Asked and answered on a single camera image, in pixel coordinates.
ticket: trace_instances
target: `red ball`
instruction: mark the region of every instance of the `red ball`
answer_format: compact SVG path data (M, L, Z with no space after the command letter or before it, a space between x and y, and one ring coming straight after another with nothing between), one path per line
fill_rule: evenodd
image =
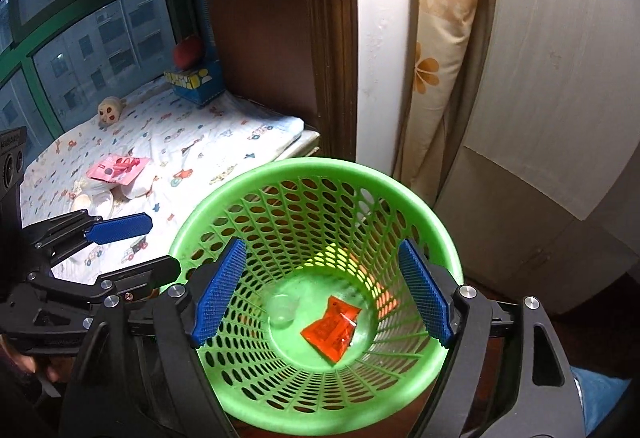
M181 70L189 70L204 57L205 47L197 35L190 35L174 48L174 63Z

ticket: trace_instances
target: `human hand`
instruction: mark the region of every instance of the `human hand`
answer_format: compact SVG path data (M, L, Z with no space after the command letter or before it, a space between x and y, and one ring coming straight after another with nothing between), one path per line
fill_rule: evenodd
M47 357L45 360L36 360L18 352L4 337L0 335L0 346L14 364L23 372L35 374L44 371L50 382L68 382L74 360L71 357Z

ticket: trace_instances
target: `wooden door frame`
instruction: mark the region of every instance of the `wooden door frame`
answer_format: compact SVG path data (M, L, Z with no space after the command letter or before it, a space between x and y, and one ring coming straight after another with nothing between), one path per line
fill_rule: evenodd
M307 0L324 156L355 160L358 0Z

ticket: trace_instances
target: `metal bolt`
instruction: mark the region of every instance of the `metal bolt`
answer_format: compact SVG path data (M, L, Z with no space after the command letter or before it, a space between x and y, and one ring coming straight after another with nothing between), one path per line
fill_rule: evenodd
M460 295L462 297L466 297L467 299L473 299L476 295L478 295L478 290L476 290L473 286L463 284L460 287Z
M104 300L104 305L107 308L113 308L114 306L117 306L119 302L120 298L117 295L110 295Z
M540 301L535 297L525 297L524 304L531 310L537 310L538 308L540 308Z
M181 284L172 284L168 288L169 297L181 297L186 292L185 288Z

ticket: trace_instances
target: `trash can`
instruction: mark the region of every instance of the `trash can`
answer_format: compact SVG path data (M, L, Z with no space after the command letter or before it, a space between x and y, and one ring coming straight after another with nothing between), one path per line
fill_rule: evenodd
M398 269L414 238L462 283L454 245L418 196L370 168L326 158L270 163L209 195L170 250L178 281L246 241L248 261L217 335L198 354L222 404L253 426L295 436L362 428L412 402L434 381L446 350L430 339ZM261 292L297 296L293 322L270 325ZM362 309L338 363L300 335L329 296Z

